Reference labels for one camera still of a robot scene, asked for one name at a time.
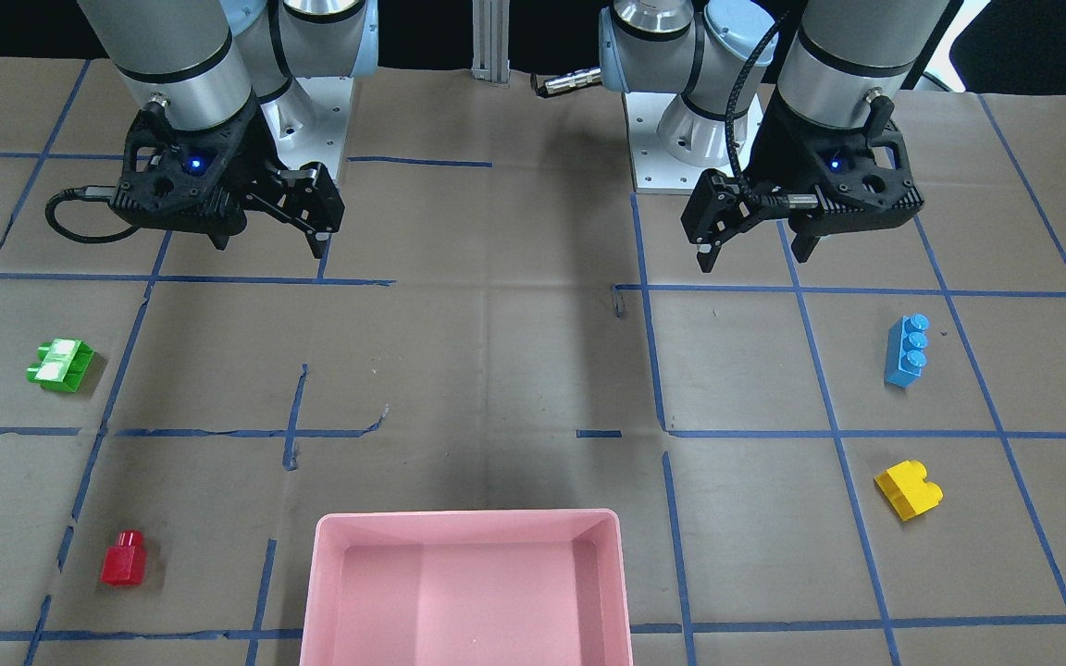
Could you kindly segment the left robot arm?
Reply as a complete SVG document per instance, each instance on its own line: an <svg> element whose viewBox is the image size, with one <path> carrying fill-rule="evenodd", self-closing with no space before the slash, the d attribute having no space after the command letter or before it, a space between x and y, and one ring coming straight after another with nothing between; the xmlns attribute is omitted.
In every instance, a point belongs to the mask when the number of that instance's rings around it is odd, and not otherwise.
<svg viewBox="0 0 1066 666"><path fill-rule="evenodd" d="M659 139L701 167L681 215L710 273L737 235L786 220L796 261L838 233L899 228L923 208L894 98L948 12L944 1L611 1L600 64L534 81L551 98L603 85L672 97Z"/></svg>

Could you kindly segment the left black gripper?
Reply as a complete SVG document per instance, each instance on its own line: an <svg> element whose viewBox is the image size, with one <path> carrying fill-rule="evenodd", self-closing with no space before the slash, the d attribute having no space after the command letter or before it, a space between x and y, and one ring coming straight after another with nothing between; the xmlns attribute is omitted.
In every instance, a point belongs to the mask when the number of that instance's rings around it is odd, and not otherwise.
<svg viewBox="0 0 1066 666"><path fill-rule="evenodd" d="M792 257L805 263L826 235L897 228L922 210L894 102L875 90L863 101L861 127L847 129L770 103L748 167L733 159L729 176L702 170L681 215L702 274L725 244L765 220L787 221Z"/></svg>

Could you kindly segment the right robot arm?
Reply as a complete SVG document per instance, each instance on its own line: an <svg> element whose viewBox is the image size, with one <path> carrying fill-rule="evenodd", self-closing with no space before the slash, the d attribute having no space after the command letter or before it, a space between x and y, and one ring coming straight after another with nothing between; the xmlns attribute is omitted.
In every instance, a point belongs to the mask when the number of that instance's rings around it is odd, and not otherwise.
<svg viewBox="0 0 1066 666"><path fill-rule="evenodd" d="M83 244L139 230L206 235L223 250L248 212L326 256L344 204L339 109L306 80L376 71L376 1L81 1L138 114L114 185L52 195L45 220Z"/></svg>

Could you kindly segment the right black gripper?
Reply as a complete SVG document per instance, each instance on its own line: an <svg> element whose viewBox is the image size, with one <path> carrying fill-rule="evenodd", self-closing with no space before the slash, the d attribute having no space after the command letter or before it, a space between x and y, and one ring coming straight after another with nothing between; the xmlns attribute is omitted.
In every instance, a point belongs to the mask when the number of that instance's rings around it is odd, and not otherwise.
<svg viewBox="0 0 1066 666"><path fill-rule="evenodd" d="M109 207L136 228L203 233L224 251L246 228L248 210L304 233L314 260L326 256L344 214L325 165L285 167L254 98L228 121L189 132L169 126L168 103L151 100L128 130Z"/></svg>

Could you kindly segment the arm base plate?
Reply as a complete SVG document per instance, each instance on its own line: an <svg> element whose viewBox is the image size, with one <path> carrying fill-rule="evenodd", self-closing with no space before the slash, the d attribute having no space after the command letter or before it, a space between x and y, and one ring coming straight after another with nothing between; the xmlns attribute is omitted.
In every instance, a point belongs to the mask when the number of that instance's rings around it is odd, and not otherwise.
<svg viewBox="0 0 1066 666"><path fill-rule="evenodd" d="M261 104L279 160L291 168L326 166L338 182L353 110L355 79L295 79L275 100Z"/></svg>
<svg viewBox="0 0 1066 666"><path fill-rule="evenodd" d="M732 173L725 126L694 113L680 94L623 94L634 190L642 194L687 195L700 173Z"/></svg>

